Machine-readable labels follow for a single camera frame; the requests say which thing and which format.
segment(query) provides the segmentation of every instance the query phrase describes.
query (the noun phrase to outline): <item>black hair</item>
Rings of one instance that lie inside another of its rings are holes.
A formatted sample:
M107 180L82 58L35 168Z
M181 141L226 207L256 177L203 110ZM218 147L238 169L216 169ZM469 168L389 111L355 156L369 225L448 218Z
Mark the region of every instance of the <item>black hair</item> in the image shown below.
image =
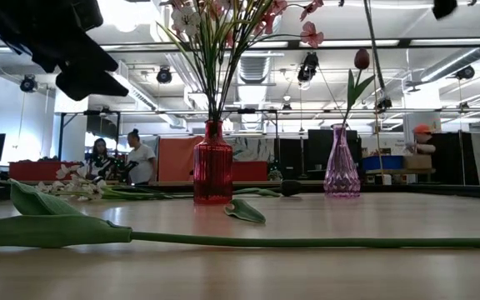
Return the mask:
M103 142L105 144L105 153L99 153L98 152L98 143ZM92 149L92 158L97 158L99 155L104 155L107 156L107 143L105 142L104 139L98 138L94 143L93 143L93 149Z
M138 129L134 128L129 134L129 137L136 138L140 142L140 136L138 135Z

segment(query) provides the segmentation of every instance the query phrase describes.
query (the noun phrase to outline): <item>woman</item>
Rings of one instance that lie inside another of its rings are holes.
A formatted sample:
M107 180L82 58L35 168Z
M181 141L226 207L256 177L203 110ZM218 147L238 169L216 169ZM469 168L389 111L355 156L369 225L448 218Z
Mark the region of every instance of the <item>woman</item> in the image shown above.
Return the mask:
M132 148L132 151L127 156L127 161L138 163L138 165L129 172L131 183L135 185L150 185L157 181L157 159L155 152L149 146L140 142L137 129L133 129L127 135L127 142L129 147Z
M92 156L88 159L87 178L94 179L98 176L108 179L113 168L114 157L107 154L107 144L102 138L93 143Z

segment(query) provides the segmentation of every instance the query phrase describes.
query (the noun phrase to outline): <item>red tulip bud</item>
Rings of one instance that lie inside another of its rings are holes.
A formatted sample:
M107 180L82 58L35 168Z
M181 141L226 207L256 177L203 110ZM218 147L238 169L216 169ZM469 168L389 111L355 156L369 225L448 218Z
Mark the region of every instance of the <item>red tulip bud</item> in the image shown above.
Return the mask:
M355 68L365 70L370 66L370 54L368 50L362 48L355 54Z

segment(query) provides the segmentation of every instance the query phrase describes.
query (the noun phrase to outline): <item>white shirt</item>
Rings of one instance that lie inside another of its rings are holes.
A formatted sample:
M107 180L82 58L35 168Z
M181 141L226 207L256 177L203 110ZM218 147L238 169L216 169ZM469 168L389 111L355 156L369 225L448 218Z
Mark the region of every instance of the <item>white shirt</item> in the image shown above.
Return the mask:
M133 149L127 156L128 162L136 162L129 176L132 183L147 183L154 174L153 165L149 162L150 158L155 158L155 152L147 145L140 144L138 149Z

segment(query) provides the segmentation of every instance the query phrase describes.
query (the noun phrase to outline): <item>vase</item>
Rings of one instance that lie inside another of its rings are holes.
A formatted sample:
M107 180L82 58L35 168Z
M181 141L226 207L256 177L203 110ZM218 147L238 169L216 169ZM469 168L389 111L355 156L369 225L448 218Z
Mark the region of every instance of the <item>vase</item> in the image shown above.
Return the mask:
M226 204L233 199L233 147L223 140L222 121L205 122L205 138L193 149L193 201Z
M333 126L332 149L323 188L332 198L355 198L360 196L360 180L357 166L348 147L346 129L341 124Z

